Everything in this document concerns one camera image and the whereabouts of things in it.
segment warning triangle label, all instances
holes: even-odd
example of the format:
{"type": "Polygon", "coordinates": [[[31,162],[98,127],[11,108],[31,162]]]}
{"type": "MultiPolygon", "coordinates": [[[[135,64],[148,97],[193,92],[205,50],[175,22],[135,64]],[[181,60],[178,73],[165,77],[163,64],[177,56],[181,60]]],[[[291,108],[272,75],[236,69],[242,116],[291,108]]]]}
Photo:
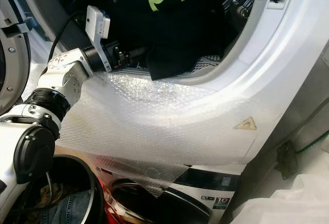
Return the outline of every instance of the warning triangle label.
{"type": "Polygon", "coordinates": [[[234,127],[235,129],[244,129],[244,130],[257,130],[256,124],[252,117],[242,121],[239,125],[234,127]]]}

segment bubble wrap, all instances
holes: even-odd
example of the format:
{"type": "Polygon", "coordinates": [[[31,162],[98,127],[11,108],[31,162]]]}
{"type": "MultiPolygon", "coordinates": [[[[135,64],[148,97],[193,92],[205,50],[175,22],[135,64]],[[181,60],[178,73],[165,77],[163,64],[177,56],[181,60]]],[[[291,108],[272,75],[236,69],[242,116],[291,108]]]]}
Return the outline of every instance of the bubble wrap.
{"type": "Polygon", "coordinates": [[[226,136],[238,120],[218,120],[218,116],[232,117],[229,106],[223,110],[223,100],[214,90],[102,74],[84,83],[81,99],[65,117],[57,143],[129,160],[235,163],[244,157],[255,133],[236,129],[226,136]]]}
{"type": "Polygon", "coordinates": [[[129,178],[159,197],[189,167],[164,163],[127,160],[115,157],[89,155],[95,166],[129,178]]]}

